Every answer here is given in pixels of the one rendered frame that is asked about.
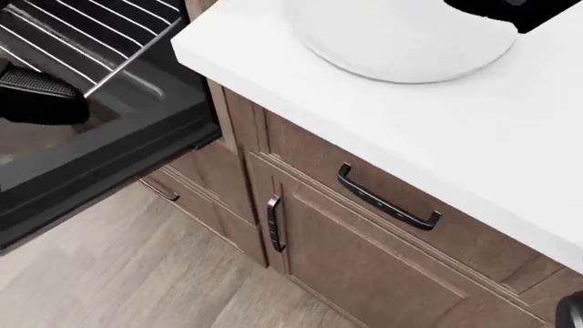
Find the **brown wooden base cabinet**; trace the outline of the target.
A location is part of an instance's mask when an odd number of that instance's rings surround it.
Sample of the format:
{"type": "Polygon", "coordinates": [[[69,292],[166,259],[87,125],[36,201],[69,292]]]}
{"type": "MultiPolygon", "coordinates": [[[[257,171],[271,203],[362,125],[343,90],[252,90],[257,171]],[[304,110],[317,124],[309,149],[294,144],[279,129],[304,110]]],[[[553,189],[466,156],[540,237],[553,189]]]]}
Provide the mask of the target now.
{"type": "MultiPolygon", "coordinates": [[[[393,231],[395,234],[401,235],[406,240],[412,242],[414,245],[418,245],[421,248],[426,248],[428,253],[437,256],[439,259],[442,259],[449,264],[459,267],[463,272],[468,272],[474,278],[484,281],[487,286],[490,286],[494,289],[498,289],[503,296],[506,296],[510,300],[517,302],[517,304],[520,305],[522,308],[526,309],[530,313],[533,313],[539,319],[542,319],[545,322],[543,328],[564,328],[564,327],[583,328],[582,273],[570,270],[568,267],[561,264],[566,268],[566,270],[569,270],[572,273],[572,277],[568,278],[569,282],[568,284],[559,286],[557,291],[552,292],[550,290],[543,290],[539,292],[527,292],[523,294],[517,294],[515,292],[512,292],[503,284],[491,281],[485,275],[482,275],[481,273],[476,272],[469,267],[466,267],[464,264],[460,263],[459,261],[456,261],[455,259],[452,259],[445,253],[440,252],[437,248],[434,248],[427,242],[418,239],[409,231],[405,231],[404,229],[395,226],[388,220],[385,220],[379,217],[378,215],[374,214],[373,212],[370,212],[369,210],[365,209],[364,207],[359,206],[355,202],[346,199],[344,196],[342,196],[339,193],[336,193],[334,190],[330,190],[325,185],[322,185],[315,179],[312,179],[306,174],[303,174],[301,171],[298,171],[297,169],[293,168],[280,158],[274,155],[270,155],[269,138],[266,134],[267,132],[266,115],[273,113],[267,110],[266,108],[262,108],[256,103],[251,102],[247,98],[242,97],[237,93],[232,92],[231,90],[221,86],[220,84],[210,83],[210,93],[212,95],[213,104],[216,108],[220,127],[223,133],[222,138],[220,138],[219,140],[222,140],[231,149],[235,149],[239,153],[239,155],[241,155],[244,161],[244,165],[247,171],[249,189],[251,191],[251,198],[256,211],[258,223],[260,225],[261,220],[257,212],[253,186],[251,183],[251,176],[247,166],[246,156],[248,154],[258,155],[260,158],[267,160],[269,163],[273,164],[278,169],[281,169],[289,174],[292,174],[300,181],[307,183],[308,185],[316,188],[317,190],[325,191],[327,193],[330,193],[332,196],[337,197],[341,201],[345,201],[351,209],[360,211],[364,215],[369,216],[370,218],[379,220],[384,226],[393,231]]],[[[463,212],[465,215],[468,215],[467,212],[461,210],[461,208],[456,206],[455,204],[452,204],[449,201],[445,201],[444,199],[438,196],[433,197],[439,199],[440,201],[449,205],[450,207],[453,207],[454,209],[463,212]]],[[[266,243],[264,240],[262,226],[261,234],[265,247],[265,254],[267,256],[266,243]]],[[[266,267],[272,268],[269,263],[268,256],[267,260],[268,265],[266,267]]]]}

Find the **brown wooden cabinet drawer front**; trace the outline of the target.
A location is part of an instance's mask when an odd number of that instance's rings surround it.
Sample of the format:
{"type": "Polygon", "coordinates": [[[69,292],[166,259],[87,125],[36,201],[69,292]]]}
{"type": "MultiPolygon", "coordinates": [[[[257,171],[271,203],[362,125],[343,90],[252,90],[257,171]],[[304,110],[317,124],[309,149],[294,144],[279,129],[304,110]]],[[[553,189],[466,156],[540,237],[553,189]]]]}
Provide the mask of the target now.
{"type": "Polygon", "coordinates": [[[450,207],[439,199],[361,160],[307,130],[275,114],[266,115],[270,155],[274,155],[330,190],[388,220],[466,267],[501,283],[517,294],[557,291],[568,284],[572,273],[537,251],[496,231],[479,220],[450,207]],[[349,191],[337,178],[343,163],[347,177],[380,199],[426,220],[433,212],[441,219],[431,231],[409,226],[349,191]]]}

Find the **black oven door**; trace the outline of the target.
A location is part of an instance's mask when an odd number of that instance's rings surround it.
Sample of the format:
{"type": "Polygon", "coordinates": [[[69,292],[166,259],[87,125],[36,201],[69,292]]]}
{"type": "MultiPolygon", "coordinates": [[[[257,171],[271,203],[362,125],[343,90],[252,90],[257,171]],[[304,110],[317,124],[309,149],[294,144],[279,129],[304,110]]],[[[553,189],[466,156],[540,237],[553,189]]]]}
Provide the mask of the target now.
{"type": "Polygon", "coordinates": [[[89,98],[84,125],[0,123],[0,256],[221,131],[204,78],[143,54],[89,98]]]}

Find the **brown wooden oven drawer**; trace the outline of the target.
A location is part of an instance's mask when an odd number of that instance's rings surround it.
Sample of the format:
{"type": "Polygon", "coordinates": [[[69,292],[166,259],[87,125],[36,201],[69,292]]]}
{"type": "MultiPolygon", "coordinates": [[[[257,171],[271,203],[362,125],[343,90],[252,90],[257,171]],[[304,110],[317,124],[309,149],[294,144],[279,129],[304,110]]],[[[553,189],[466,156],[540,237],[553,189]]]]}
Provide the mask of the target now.
{"type": "Polygon", "coordinates": [[[235,149],[214,141],[180,154],[143,178],[178,193],[171,204],[259,265],[268,265],[247,171],[235,149]]]}

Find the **brown wooden cabinet door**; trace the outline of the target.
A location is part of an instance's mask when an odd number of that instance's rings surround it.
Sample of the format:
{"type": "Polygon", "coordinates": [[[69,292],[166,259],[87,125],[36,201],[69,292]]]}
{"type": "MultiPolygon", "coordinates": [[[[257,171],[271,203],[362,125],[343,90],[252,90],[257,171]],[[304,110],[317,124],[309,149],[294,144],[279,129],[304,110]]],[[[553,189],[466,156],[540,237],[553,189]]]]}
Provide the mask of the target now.
{"type": "Polygon", "coordinates": [[[379,220],[258,155],[246,160],[271,267],[362,328],[543,328],[498,289],[379,220]],[[273,195],[282,253],[268,231],[273,195]]]}

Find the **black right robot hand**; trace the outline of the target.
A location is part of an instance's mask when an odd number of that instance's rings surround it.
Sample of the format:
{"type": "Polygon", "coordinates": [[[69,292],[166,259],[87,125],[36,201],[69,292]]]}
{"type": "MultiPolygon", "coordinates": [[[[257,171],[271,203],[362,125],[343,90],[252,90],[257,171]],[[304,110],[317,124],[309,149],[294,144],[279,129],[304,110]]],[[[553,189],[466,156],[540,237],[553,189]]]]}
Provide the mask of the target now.
{"type": "Polygon", "coordinates": [[[505,21],[512,24],[516,29],[517,10],[520,9],[526,0],[443,0],[447,5],[456,10],[463,11],[471,15],[479,15],[496,21],[505,21]]]}

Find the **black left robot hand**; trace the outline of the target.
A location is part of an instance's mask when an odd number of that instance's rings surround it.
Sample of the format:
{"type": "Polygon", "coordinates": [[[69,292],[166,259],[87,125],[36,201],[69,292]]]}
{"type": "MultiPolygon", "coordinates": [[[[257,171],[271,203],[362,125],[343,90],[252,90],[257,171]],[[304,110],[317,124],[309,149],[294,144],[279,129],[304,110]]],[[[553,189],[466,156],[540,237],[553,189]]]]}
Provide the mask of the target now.
{"type": "Polygon", "coordinates": [[[66,81],[0,62],[0,118],[34,125],[77,125],[90,118],[84,95],[66,81]]]}

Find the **white round plate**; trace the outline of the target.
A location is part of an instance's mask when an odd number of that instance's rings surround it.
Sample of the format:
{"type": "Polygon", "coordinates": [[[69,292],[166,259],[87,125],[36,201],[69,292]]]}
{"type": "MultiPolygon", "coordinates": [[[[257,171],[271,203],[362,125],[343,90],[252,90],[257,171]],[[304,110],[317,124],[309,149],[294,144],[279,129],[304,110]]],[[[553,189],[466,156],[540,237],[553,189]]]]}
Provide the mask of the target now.
{"type": "Polygon", "coordinates": [[[472,15],[444,0],[284,0],[304,46],[357,76],[427,84],[466,76],[516,42],[508,22],[472,15]]]}

